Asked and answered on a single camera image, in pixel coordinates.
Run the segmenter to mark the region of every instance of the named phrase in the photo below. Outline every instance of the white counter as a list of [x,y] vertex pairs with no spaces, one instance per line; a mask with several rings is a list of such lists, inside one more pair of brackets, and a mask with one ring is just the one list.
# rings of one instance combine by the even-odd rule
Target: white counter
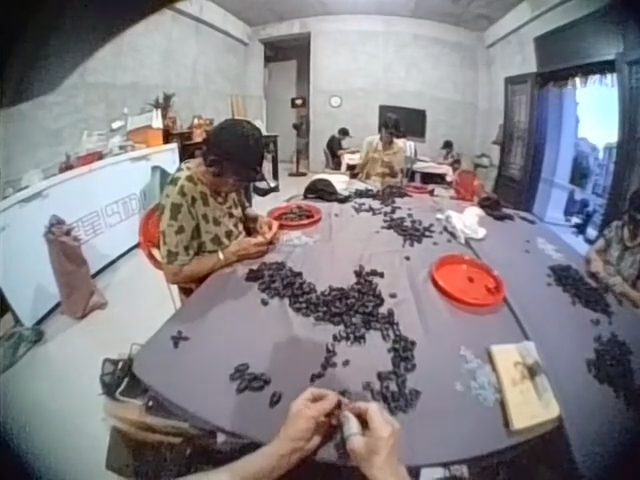
[[138,243],[160,178],[179,166],[175,144],[111,157],[49,178],[0,202],[0,286],[18,319],[33,325],[60,301],[44,240],[51,215],[76,226],[91,272]]

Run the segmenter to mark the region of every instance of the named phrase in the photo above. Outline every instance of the red plastic chair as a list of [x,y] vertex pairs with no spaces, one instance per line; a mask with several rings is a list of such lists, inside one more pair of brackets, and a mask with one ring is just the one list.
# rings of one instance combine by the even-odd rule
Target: red plastic chair
[[[138,244],[144,256],[149,260],[149,263],[162,272],[162,259],[160,258],[160,209],[157,203],[142,216],[138,229]],[[173,296],[171,285],[169,285],[169,282],[165,281],[165,283],[169,289],[173,308],[177,310],[178,305]]]
[[476,197],[484,195],[484,186],[476,174],[468,170],[460,170],[453,180],[453,190],[458,200],[473,202]]

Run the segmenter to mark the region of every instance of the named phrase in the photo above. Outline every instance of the television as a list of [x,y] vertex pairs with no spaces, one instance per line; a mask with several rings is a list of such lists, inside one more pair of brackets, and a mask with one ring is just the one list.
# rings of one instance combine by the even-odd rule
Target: television
[[388,114],[394,114],[400,119],[400,124],[407,134],[407,138],[425,140],[427,136],[427,111],[418,108],[396,107],[380,105],[378,109],[378,131],[382,121]]

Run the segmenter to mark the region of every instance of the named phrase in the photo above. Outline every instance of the door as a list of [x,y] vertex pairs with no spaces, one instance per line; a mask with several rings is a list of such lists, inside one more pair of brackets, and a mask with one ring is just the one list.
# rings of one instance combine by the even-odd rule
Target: door
[[280,161],[290,161],[295,151],[296,134],[293,124],[296,121],[296,111],[291,108],[291,99],[296,96],[296,76],[295,60],[267,64],[267,132],[278,134]]
[[620,96],[618,153],[600,230],[622,217],[629,195],[640,188],[640,51],[620,54],[616,61]]
[[535,73],[505,78],[504,137],[494,191],[505,205],[525,211],[533,209],[544,156],[547,95],[537,90]]

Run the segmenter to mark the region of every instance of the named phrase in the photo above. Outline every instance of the brown bag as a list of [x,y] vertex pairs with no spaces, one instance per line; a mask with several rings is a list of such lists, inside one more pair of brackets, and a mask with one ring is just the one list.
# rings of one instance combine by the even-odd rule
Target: brown bag
[[81,319],[94,310],[107,307],[107,300],[96,287],[82,242],[73,235],[73,227],[52,215],[44,238],[49,261],[60,293],[60,310],[72,318]]

